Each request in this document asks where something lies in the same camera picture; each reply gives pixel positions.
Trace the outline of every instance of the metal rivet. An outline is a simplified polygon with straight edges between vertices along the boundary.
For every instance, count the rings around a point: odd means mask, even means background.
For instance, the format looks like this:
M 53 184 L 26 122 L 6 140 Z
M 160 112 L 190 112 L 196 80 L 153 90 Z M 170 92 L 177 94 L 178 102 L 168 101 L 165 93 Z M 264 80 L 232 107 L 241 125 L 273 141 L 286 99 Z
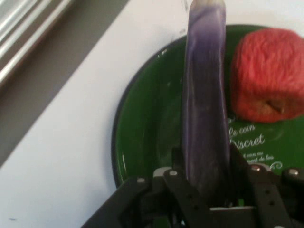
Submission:
M 295 170 L 295 169 L 290 169 L 290 170 L 289 170 L 289 174 L 290 174 L 290 175 L 296 176 L 296 175 L 299 175 L 299 171 L 298 171 L 298 170 Z
M 137 179 L 137 183 L 144 183 L 145 182 L 145 179 L 140 177 Z
M 177 172 L 176 172 L 175 170 L 171 170 L 171 171 L 169 172 L 169 174 L 170 174 L 171 176 L 176 176 L 176 175 L 177 175 Z
M 251 169 L 252 169 L 253 171 L 260 171 L 260 170 L 261 170 L 261 168 L 260 168 L 259 166 L 257 166 L 257 165 L 252 165 L 252 166 L 251 166 Z

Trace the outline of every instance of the green plate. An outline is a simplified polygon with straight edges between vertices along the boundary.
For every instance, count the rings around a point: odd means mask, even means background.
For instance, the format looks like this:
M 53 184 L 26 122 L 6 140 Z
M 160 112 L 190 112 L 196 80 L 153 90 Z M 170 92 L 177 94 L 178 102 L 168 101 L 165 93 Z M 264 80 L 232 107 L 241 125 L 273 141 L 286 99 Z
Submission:
M 236 44 L 259 26 L 227 26 L 225 83 L 231 143 L 249 163 L 265 163 L 275 173 L 304 167 L 304 117 L 272 124 L 238 120 L 230 110 L 229 73 Z M 130 176 L 152 176 L 171 166 L 171 150 L 180 145 L 181 78 L 186 38 L 154 55 L 128 85 L 118 108 L 112 136 L 116 185 Z

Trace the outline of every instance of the eggplant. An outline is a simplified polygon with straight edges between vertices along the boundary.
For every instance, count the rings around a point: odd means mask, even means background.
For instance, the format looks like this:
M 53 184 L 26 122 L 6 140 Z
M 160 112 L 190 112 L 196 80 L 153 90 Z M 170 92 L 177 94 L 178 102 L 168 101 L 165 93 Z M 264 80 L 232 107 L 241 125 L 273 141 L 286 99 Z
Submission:
M 226 8 L 222 0 L 190 7 L 182 93 L 182 150 L 189 183 L 210 207 L 235 201 L 224 94 Z

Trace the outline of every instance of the screw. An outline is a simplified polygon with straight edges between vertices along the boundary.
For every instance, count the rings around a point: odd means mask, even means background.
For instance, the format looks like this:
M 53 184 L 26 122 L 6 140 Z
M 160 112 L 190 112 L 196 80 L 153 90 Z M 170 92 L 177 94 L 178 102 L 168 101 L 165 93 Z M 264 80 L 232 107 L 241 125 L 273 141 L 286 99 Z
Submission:
M 299 171 L 298 171 L 298 170 L 295 170 L 295 169 L 290 169 L 290 170 L 289 170 L 289 174 L 290 174 L 290 175 L 296 176 L 296 175 L 299 175 Z
M 261 170 L 261 168 L 260 168 L 259 166 L 257 166 L 257 165 L 252 165 L 252 166 L 251 166 L 251 169 L 252 169 L 253 171 L 260 171 L 260 170 Z
M 137 183 L 144 183 L 145 182 L 145 179 L 140 177 L 140 178 L 137 178 Z
M 171 176 L 176 176 L 176 175 L 177 175 L 177 172 L 176 172 L 175 170 L 171 170 L 171 171 L 169 172 L 169 174 L 170 174 Z

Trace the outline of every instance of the table surface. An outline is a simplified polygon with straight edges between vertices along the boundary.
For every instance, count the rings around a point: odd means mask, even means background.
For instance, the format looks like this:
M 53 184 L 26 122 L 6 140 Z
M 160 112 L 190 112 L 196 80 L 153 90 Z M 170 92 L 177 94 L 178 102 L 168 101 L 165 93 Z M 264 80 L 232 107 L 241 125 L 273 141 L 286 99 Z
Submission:
M 80 227 L 115 191 L 111 134 L 127 84 L 187 32 L 191 0 L 130 0 L 0 169 L 0 227 Z M 227 24 L 304 36 L 302 0 L 226 0 Z

